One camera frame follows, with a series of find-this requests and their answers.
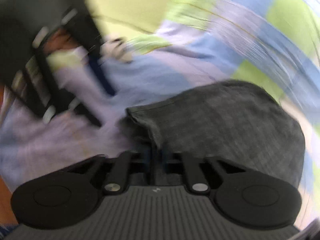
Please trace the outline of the grey knitted garment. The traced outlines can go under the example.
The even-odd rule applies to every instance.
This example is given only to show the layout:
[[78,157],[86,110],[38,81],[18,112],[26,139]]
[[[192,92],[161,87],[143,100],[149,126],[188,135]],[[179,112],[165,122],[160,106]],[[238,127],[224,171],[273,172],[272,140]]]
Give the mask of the grey knitted garment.
[[227,80],[126,110],[140,139],[171,152],[220,156],[297,187],[305,138],[300,124],[264,89]]

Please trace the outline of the blue green checked bedsheet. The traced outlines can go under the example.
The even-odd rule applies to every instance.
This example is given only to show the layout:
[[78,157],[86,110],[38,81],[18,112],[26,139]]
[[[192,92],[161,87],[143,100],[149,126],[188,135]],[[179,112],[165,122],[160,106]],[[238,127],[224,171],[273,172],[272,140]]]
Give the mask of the blue green checked bedsheet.
[[1,178],[9,191],[99,153],[132,145],[118,127],[127,107],[223,79],[263,87],[295,117],[306,150],[296,226],[319,217],[319,0],[86,0],[110,43],[106,68],[119,93],[94,81],[82,48],[49,56],[61,86],[86,100],[101,129],[64,113],[48,125],[9,91],[1,109]]

